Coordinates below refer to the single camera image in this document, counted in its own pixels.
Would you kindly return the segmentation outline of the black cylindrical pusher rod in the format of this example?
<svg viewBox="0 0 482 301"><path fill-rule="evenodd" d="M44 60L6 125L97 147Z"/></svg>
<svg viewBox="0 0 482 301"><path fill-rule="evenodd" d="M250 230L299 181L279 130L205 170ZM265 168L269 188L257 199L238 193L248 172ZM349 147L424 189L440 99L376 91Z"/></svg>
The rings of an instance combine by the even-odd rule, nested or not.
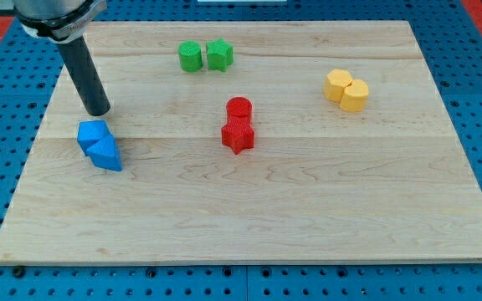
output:
<svg viewBox="0 0 482 301"><path fill-rule="evenodd" d="M102 116L110 110L110 102L83 37L57 46L85 111Z"/></svg>

